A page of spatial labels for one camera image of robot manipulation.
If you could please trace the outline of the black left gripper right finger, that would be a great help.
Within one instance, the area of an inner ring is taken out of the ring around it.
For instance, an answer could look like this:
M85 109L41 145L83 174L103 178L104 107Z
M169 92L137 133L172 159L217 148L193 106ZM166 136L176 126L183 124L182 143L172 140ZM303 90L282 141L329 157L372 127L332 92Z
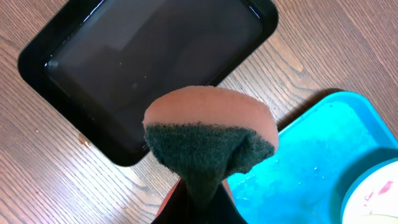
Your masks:
M206 209L206 223L247 224L247 221L238 212L223 184L218 186L212 201Z

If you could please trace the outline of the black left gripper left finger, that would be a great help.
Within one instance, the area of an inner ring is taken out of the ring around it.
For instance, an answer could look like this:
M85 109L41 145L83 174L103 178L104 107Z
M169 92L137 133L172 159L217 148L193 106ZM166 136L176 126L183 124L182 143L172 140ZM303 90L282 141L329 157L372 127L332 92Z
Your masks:
M178 179L161 203L152 224L197 224L199 219L186 183Z

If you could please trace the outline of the pink green scrub sponge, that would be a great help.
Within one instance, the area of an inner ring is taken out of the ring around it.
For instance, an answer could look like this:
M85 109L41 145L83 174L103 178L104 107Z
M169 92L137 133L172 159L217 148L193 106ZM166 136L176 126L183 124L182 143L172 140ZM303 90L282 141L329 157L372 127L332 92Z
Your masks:
M211 202L223 180L248 173L279 146L268 106L225 88L172 91L150 104L142 123L154 157L184 180L199 208Z

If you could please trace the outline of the light blue plate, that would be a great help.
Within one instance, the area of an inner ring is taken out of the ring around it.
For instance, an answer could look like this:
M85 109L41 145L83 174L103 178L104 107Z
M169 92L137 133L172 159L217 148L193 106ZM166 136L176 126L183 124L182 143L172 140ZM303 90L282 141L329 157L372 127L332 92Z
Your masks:
M361 174L341 206L342 224L397 224L397 159Z

